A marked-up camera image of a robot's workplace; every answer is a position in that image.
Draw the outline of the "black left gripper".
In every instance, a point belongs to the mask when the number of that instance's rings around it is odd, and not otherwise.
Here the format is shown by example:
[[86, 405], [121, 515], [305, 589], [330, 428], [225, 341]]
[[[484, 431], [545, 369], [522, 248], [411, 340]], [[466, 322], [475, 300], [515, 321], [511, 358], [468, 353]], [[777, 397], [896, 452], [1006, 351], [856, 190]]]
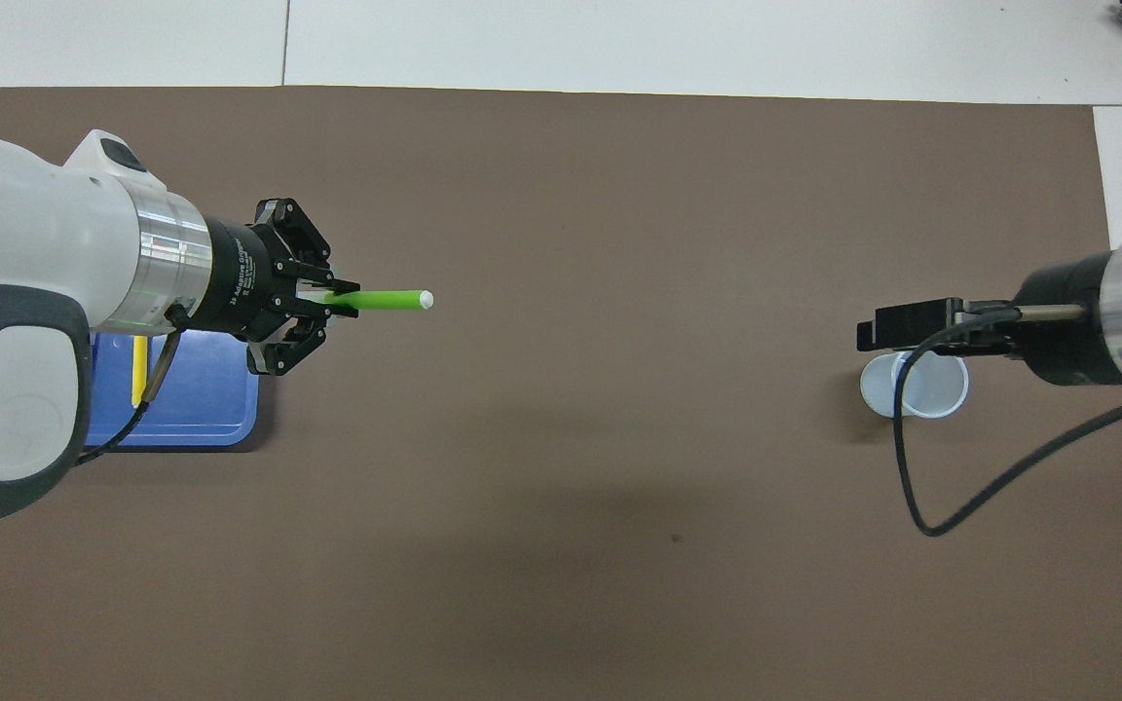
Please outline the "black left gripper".
[[356, 308], [331, 305], [327, 296], [300, 296], [298, 305], [315, 308], [289, 311], [282, 325], [280, 315], [272, 310], [272, 273], [319, 294], [361, 289], [359, 283], [335, 274], [331, 245], [294, 199], [259, 201], [252, 228], [212, 216], [206, 216], [205, 225], [212, 266], [204, 296], [193, 311], [193, 328], [232, 336], [267, 336], [246, 343], [246, 371], [252, 376], [288, 373], [324, 345], [335, 319], [359, 316]]

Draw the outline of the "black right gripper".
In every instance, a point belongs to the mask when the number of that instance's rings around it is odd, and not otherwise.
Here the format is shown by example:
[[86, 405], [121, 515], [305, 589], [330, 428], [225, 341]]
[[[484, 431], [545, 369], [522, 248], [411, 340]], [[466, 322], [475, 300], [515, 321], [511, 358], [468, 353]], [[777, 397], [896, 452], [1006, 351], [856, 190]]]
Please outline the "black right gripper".
[[876, 325], [856, 324], [856, 350], [913, 351], [925, 345], [927, 336], [947, 331], [948, 336], [930, 347], [934, 353], [1015, 356], [1042, 381], [1061, 387], [1121, 385], [1122, 373], [1110, 359], [1097, 316], [1110, 256], [1110, 252], [1092, 253], [1076, 261], [1038, 268], [1012, 298], [1017, 307], [1078, 305], [1086, 310], [1082, 319], [1020, 322], [1012, 325], [1010, 339], [985, 331], [954, 333], [954, 328], [974, 319], [1008, 314], [1015, 319], [1015, 307], [1002, 299], [941, 297], [877, 308]]

